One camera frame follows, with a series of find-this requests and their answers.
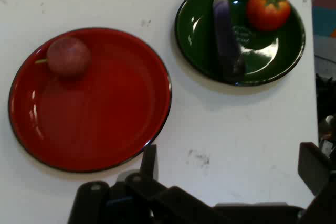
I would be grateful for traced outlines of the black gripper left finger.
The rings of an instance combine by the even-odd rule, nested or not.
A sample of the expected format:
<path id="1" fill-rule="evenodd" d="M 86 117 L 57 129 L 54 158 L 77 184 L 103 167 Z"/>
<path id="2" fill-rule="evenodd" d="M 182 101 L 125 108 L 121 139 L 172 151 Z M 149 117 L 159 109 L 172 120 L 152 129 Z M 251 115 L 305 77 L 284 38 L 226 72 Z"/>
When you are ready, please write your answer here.
<path id="1" fill-rule="evenodd" d="M 81 185 L 68 223 L 215 223 L 211 207 L 154 179 L 156 156 L 156 145 L 147 146 L 140 170 L 123 181 Z"/>

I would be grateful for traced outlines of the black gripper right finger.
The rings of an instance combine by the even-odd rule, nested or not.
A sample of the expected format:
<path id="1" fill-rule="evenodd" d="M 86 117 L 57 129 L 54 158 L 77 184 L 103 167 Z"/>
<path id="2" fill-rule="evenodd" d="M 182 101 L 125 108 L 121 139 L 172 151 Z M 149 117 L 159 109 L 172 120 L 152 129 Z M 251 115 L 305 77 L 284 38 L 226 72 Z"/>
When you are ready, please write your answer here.
<path id="1" fill-rule="evenodd" d="M 298 174 L 314 195 L 299 223 L 335 223 L 335 169 L 313 143 L 300 144 Z"/>

